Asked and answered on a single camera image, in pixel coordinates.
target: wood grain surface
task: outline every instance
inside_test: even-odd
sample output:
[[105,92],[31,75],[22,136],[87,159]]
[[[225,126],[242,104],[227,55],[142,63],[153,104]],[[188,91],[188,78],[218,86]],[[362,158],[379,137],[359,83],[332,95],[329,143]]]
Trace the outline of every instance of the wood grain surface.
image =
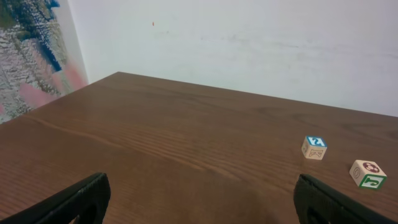
[[[105,223],[298,223],[305,173],[398,221],[397,145],[391,116],[116,73],[0,125],[0,219],[105,172]],[[356,159],[381,166],[381,190],[356,186]]]

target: black circle symbol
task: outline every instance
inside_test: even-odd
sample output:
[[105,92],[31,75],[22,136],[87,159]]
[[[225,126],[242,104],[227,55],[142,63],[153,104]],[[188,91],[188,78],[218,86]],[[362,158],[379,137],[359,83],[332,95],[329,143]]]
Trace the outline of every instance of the black circle symbol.
[[358,167],[355,168],[353,174],[354,174],[354,178],[357,179],[359,177],[359,175],[361,174],[360,169]]
[[370,162],[364,162],[362,165],[363,167],[365,167],[365,169],[367,169],[370,172],[375,172],[375,173],[380,172],[380,169],[377,166],[371,164]]

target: blue square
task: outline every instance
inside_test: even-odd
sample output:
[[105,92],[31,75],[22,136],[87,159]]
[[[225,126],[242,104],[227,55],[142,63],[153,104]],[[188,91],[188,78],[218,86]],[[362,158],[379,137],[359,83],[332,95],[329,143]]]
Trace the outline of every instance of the blue square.
[[318,136],[307,136],[307,141],[308,143],[310,143],[311,146],[328,147],[325,140],[323,140],[323,138]]

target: painting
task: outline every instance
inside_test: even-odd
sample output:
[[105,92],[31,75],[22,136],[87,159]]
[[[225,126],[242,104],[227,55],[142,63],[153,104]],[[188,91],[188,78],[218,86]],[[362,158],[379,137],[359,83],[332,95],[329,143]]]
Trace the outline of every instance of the painting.
[[86,85],[68,62],[57,0],[0,0],[0,124]]

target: block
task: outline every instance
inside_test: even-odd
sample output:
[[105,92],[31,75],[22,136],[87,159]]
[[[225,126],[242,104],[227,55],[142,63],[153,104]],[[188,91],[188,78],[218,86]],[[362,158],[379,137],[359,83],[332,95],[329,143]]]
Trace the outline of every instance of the block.
[[380,189],[387,179],[387,175],[372,161],[355,160],[349,170],[356,185],[367,189]]
[[306,136],[301,150],[307,159],[321,160],[327,148],[325,140],[321,137]]

